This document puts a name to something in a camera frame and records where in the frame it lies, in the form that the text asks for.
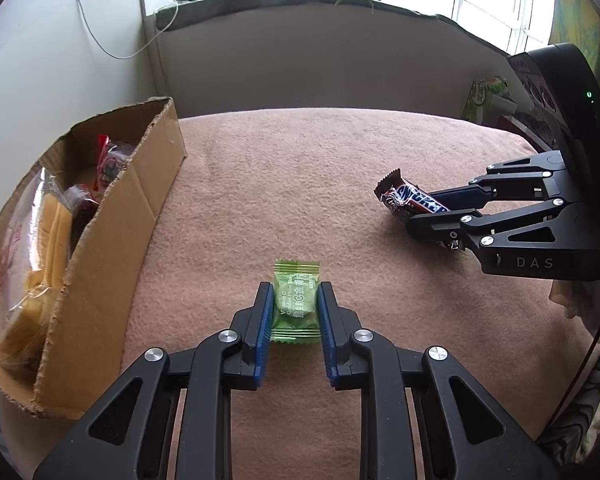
cardboard box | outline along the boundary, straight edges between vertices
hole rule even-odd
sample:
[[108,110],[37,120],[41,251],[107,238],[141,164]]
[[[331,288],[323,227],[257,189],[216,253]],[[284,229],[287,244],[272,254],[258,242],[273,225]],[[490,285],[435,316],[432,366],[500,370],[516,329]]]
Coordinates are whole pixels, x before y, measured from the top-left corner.
[[[169,98],[119,108],[76,124],[18,184],[0,212],[7,224],[39,164],[68,187],[97,160],[97,135],[138,142],[125,171],[110,184],[64,274],[35,377],[0,364],[0,390],[39,416],[79,418],[118,377],[136,281],[173,179],[186,156]],[[0,353],[0,363],[4,355]]]

das logo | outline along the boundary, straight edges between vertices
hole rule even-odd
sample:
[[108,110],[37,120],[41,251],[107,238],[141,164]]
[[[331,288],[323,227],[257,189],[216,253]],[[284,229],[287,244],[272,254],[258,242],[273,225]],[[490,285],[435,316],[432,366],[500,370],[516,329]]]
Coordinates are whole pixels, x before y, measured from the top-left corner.
[[540,259],[540,261],[538,261],[537,258],[521,258],[519,256],[518,257],[518,266],[519,267],[529,267],[529,268],[533,267],[536,269],[539,269],[540,266],[542,266],[543,269],[551,269],[554,266],[554,259],[546,258],[543,262],[542,259]]

cable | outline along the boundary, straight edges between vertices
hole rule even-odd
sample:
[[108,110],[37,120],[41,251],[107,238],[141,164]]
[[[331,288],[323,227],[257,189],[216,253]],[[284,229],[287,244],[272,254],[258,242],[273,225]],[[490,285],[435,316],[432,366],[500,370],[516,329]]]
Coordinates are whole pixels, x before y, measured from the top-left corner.
[[596,335],[593,337],[593,341],[591,342],[591,345],[589,346],[589,349],[587,350],[587,353],[585,354],[584,359],[581,362],[580,367],[578,368],[578,371],[576,372],[575,377],[571,381],[571,384],[569,384],[569,387],[567,388],[567,390],[565,391],[564,395],[562,396],[562,399],[560,399],[560,402],[558,403],[558,406],[556,407],[556,409],[552,413],[551,417],[549,418],[549,422],[547,424],[547,427],[550,426],[551,424],[553,424],[555,422],[555,419],[558,417],[558,414],[560,413],[560,410],[564,406],[564,403],[567,401],[567,398],[569,397],[569,395],[571,395],[571,391],[573,391],[575,385],[577,384],[578,379],[580,378],[580,375],[584,371],[584,368],[589,363],[589,359],[591,358],[591,354],[593,354],[593,351],[596,348],[596,345],[598,344],[599,340],[600,340],[600,326],[598,327],[598,330],[596,330]]
[[[82,2],[80,0],[76,0],[76,1],[78,2],[78,7],[80,9],[80,14],[82,15],[82,19],[84,21],[84,25],[85,25],[85,27],[87,27],[87,30],[89,31],[89,34],[93,38],[93,41],[96,42],[96,44],[100,47],[101,51],[103,51],[105,54],[107,54],[107,56],[110,56],[113,59],[120,59],[120,60],[131,59],[132,57],[135,57],[138,54],[140,54],[149,45],[151,45],[158,36],[160,36],[165,30],[167,30],[169,27],[171,27],[171,25],[173,24],[173,22],[176,20],[176,16],[178,15],[178,9],[180,8],[179,4],[175,0],[172,0],[176,4],[176,7],[175,7],[175,12],[173,13],[173,17],[172,17],[171,21],[167,24],[167,26],[164,27],[163,29],[159,30],[158,32],[156,32],[155,35],[154,35],[154,37],[152,37],[149,41],[147,41],[147,43],[144,44],[144,46],[142,48],[140,48],[139,50],[136,50],[130,56],[116,56],[115,54],[110,53],[106,48],[104,48],[100,44],[100,42],[97,40],[97,38],[94,36],[93,31],[91,30],[91,27],[89,26],[89,22],[87,22],[87,17],[84,15],[84,7],[82,6]],[[154,12],[154,26],[155,26],[155,17],[157,16],[158,11],[162,10],[162,9],[166,9],[168,7],[169,6],[161,7],[160,9],[158,9],[158,10],[156,10]]]

patterned cloth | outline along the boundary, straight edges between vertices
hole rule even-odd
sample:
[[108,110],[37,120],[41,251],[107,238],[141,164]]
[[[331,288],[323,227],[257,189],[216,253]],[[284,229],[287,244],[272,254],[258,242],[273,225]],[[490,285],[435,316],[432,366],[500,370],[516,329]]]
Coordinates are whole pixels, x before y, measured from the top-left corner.
[[567,408],[548,426],[536,444],[558,466],[580,462],[600,434],[600,358]]

green candy wrapper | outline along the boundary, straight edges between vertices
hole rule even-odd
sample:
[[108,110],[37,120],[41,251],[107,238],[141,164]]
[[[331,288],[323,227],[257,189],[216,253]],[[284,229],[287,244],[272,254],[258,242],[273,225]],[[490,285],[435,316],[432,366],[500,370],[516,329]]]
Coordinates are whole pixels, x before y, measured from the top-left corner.
[[315,311],[320,262],[277,260],[273,270],[271,340],[284,343],[320,340],[320,325]]

